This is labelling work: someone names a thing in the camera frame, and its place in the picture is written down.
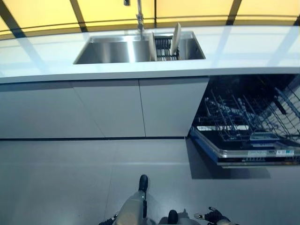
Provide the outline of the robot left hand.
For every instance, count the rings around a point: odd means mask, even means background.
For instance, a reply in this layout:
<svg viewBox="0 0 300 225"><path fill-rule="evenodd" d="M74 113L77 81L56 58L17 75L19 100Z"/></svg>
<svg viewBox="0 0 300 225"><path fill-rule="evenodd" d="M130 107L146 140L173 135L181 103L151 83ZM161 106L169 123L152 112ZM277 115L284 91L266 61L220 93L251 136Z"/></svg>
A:
<svg viewBox="0 0 300 225"><path fill-rule="evenodd" d="M111 217L110 219L107 219L106 221L103 221L101 223L99 223L98 225L113 225L113 223L116 221L117 219L117 215L115 215L114 217Z"/></svg>

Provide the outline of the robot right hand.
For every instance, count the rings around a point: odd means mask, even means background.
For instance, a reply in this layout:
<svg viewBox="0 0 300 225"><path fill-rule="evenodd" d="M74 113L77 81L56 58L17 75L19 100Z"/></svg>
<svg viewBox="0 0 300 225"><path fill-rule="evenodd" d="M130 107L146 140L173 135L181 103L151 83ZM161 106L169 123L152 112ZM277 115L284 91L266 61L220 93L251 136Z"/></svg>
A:
<svg viewBox="0 0 300 225"><path fill-rule="evenodd" d="M194 218L206 220L209 225L230 225L231 221L220 212L209 212L207 214L194 214Z"/></svg>

